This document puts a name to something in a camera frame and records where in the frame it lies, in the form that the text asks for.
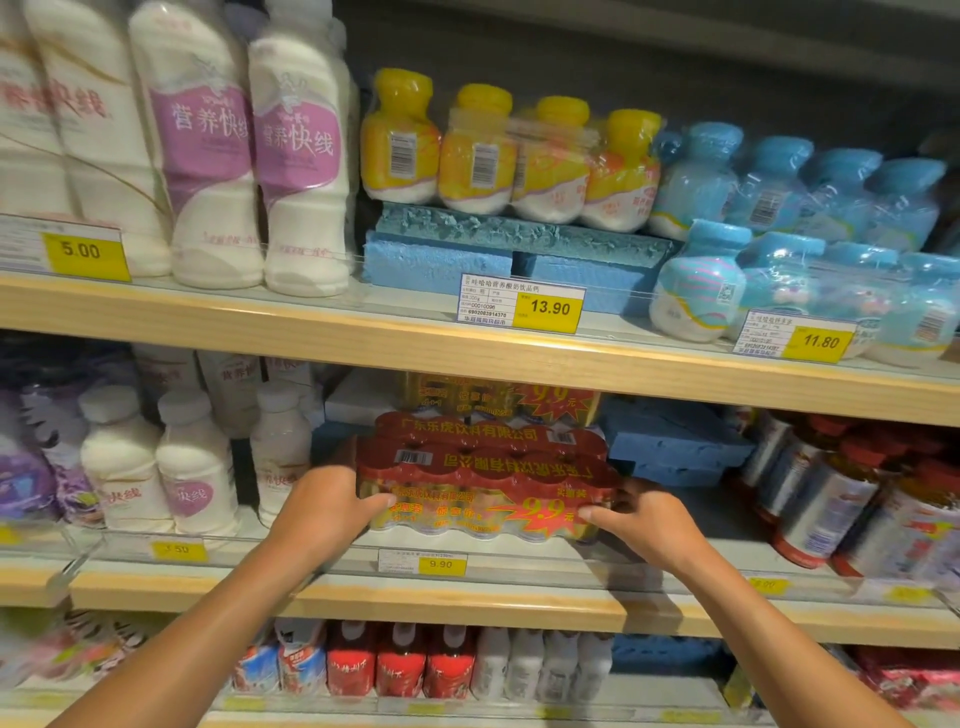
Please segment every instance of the human arm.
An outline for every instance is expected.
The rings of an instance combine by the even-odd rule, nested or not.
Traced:
[[[356,496],[352,443],[337,461],[304,475],[267,538],[51,728],[194,728],[277,606],[396,500]]]
[[[911,728],[721,556],[680,500],[631,480],[625,513],[581,516],[675,574],[707,610],[780,728]]]

